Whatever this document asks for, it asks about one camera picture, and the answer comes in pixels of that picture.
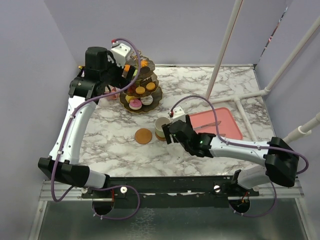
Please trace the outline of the green mug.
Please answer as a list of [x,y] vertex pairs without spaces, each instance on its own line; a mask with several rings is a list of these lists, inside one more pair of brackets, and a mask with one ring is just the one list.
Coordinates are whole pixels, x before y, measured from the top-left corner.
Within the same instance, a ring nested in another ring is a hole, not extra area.
[[159,117],[155,120],[155,123],[154,123],[154,128],[155,128],[155,133],[160,137],[160,138],[164,138],[165,137],[165,133],[163,131],[163,128],[162,126],[163,125],[167,125],[167,124],[170,124],[172,121],[167,118],[167,117]]

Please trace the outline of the chocolate chip cookie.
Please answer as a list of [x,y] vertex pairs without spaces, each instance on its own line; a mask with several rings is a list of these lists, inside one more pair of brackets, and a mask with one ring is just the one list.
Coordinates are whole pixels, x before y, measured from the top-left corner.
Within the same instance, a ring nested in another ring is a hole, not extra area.
[[124,71],[125,72],[128,72],[129,70],[130,70],[130,65],[129,64],[126,64],[125,66],[124,66]]

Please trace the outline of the orange jam biscuit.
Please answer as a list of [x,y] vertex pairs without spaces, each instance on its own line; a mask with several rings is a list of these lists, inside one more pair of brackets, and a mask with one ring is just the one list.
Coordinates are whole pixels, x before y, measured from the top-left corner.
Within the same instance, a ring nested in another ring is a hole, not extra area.
[[139,86],[139,87],[137,87],[137,88],[135,89],[135,92],[136,92],[138,95],[144,94],[145,91],[146,91],[146,89],[145,89],[144,87],[142,87],[142,86]]

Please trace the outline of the pink frosted donut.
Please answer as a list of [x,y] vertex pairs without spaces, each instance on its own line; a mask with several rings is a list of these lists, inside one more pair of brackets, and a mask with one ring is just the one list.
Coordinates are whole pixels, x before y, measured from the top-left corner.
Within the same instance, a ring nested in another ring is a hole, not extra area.
[[135,99],[131,99],[129,102],[129,108],[131,110],[140,110],[142,108],[142,102],[140,99],[135,98]]

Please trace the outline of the metal serving tongs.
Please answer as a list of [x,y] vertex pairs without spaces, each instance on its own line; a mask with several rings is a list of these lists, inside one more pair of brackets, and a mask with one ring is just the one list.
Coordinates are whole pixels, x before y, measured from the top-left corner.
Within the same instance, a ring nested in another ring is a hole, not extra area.
[[221,121],[218,120],[217,122],[208,123],[208,124],[205,124],[205,125],[202,125],[202,126],[194,127],[193,129],[194,130],[198,130],[198,129],[208,128],[208,127],[214,127],[216,125],[219,125],[220,123],[221,123]]

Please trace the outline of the orange flower cookie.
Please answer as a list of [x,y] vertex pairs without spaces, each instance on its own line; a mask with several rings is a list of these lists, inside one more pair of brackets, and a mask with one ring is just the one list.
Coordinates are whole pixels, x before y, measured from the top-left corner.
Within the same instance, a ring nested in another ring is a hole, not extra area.
[[141,68],[147,67],[148,65],[149,65],[149,62],[147,60],[145,60],[145,59],[140,62],[140,67]]

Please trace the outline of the yellow cake slice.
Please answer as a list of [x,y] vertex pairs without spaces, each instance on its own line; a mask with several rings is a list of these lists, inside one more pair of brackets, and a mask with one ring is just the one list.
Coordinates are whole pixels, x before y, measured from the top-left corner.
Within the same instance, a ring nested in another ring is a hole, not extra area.
[[130,95],[126,95],[126,96],[125,96],[125,100],[126,100],[127,103],[130,103],[130,101],[131,101],[131,100],[134,100],[135,98],[136,98],[136,97],[133,96],[133,95],[132,95],[132,96],[130,96]]

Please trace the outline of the round wooden coaster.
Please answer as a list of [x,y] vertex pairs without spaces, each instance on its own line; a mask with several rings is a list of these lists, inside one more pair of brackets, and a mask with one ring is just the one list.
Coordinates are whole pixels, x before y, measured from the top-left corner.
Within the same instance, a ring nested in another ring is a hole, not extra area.
[[152,132],[147,128],[140,128],[135,132],[134,139],[141,145],[148,144],[153,138]]
[[155,132],[155,136],[156,136],[156,138],[158,139],[158,140],[160,140],[160,141],[166,141],[166,138],[165,137],[160,137],[156,132]]

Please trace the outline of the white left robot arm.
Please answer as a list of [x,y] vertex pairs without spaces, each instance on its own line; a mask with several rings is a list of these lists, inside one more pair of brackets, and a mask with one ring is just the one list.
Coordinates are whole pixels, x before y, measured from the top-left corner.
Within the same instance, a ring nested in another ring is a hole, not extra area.
[[80,165],[83,137],[99,97],[107,86],[125,89],[136,68],[130,66],[123,76],[132,48],[123,43],[111,49],[91,46],[85,52],[85,66],[71,81],[67,112],[59,136],[48,157],[41,157],[38,168],[51,180],[79,188],[93,188],[97,196],[106,197],[111,190],[109,176]]

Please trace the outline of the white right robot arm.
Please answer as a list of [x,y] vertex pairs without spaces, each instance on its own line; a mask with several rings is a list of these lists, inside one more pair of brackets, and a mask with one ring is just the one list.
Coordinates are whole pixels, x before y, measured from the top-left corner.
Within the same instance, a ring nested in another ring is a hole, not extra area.
[[163,124],[161,128],[168,144],[179,143],[192,156],[254,163],[255,167],[234,173],[229,189],[236,196],[268,182],[287,188],[295,185],[299,157],[279,137],[270,141],[232,141],[214,133],[197,133],[190,121],[181,120]]

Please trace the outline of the black sandwich cookie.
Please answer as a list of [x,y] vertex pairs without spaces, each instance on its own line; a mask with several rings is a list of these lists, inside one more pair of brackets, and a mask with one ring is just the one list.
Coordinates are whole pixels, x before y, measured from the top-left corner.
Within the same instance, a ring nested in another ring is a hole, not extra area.
[[141,74],[147,74],[151,71],[151,69],[148,66],[144,66],[140,69]]

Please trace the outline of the three-tier grey cake stand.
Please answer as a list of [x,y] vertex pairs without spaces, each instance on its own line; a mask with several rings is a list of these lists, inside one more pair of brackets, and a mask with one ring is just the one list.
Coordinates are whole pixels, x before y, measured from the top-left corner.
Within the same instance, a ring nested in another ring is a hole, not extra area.
[[[135,81],[135,84],[132,85],[128,90],[121,92],[119,95],[119,101],[123,105],[125,109],[127,109],[131,113],[148,113],[152,110],[154,110],[160,103],[160,100],[163,97],[163,92],[161,87],[159,86],[159,80],[158,76],[155,74],[155,63],[149,59],[147,56],[142,55],[141,51],[138,51],[141,61],[147,60],[148,61],[148,67],[150,68],[150,72],[146,74],[139,73],[137,80]],[[153,82],[156,84],[156,87],[152,91],[148,91],[146,89],[146,85],[150,82]],[[137,94],[136,88],[137,87],[144,87],[145,93],[144,94]],[[135,96],[136,99],[140,99],[149,95],[152,95],[153,102],[151,105],[142,105],[141,109],[139,110],[132,110],[129,107],[129,103],[127,103],[125,97],[128,96]]]

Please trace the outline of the orange waffle biscuit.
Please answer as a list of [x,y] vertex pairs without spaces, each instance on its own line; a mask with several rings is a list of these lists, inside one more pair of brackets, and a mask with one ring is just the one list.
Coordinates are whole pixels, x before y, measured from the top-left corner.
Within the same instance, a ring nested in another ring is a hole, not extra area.
[[153,91],[156,88],[156,84],[154,82],[149,82],[146,87],[148,91]]

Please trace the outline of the white chocolate-striped donut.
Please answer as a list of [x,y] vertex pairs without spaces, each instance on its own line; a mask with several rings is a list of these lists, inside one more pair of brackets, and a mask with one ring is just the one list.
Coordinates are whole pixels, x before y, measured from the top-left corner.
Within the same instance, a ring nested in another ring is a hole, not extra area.
[[153,103],[154,99],[153,99],[152,95],[148,95],[148,96],[145,96],[145,97],[141,97],[140,101],[141,101],[142,105],[149,106],[149,105],[151,105]]

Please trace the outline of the pink serving tray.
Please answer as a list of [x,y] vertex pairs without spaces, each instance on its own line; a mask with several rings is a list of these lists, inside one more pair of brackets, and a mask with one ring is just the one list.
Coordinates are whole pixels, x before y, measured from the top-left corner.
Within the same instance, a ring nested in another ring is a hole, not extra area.
[[219,134],[234,140],[242,140],[243,135],[230,110],[226,107],[216,108],[217,121],[212,110],[190,114],[190,122],[197,133]]

